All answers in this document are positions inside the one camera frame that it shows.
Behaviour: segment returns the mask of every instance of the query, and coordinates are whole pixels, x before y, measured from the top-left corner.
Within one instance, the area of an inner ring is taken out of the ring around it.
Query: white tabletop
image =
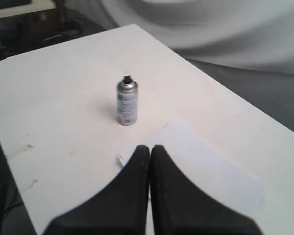
[[[139,84],[139,116],[116,122],[116,84]],[[81,204],[119,172],[115,156],[177,120],[265,187],[265,235],[294,235],[294,133],[135,25],[0,62],[0,141],[33,225]]]
[[[52,0],[31,0],[31,4],[15,6],[0,9],[0,18],[17,16],[27,14],[36,11],[45,11],[55,8],[55,4]]]

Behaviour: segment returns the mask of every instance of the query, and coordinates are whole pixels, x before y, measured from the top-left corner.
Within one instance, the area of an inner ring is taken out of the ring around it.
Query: sheet of paper
[[[170,122],[149,140],[141,144],[150,150],[163,145],[176,165],[208,195],[249,217],[259,210],[264,198],[264,187],[204,143],[192,130],[178,122]],[[125,165],[135,146],[118,158]]]

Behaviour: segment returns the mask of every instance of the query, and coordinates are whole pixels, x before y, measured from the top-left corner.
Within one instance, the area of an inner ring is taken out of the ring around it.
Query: white fabric
[[[67,0],[67,6],[107,29],[138,24],[186,58],[294,73],[294,0]]]

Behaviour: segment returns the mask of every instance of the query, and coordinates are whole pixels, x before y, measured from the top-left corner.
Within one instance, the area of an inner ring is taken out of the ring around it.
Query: spray can
[[[131,76],[124,76],[118,83],[118,122],[130,126],[137,119],[138,85]]]

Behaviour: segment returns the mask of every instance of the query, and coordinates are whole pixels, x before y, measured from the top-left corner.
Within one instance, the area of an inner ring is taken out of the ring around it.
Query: black spray cap
[[[131,78],[130,75],[124,76],[124,78],[123,78],[123,83],[124,84],[130,84],[132,81],[133,81],[133,79]]]

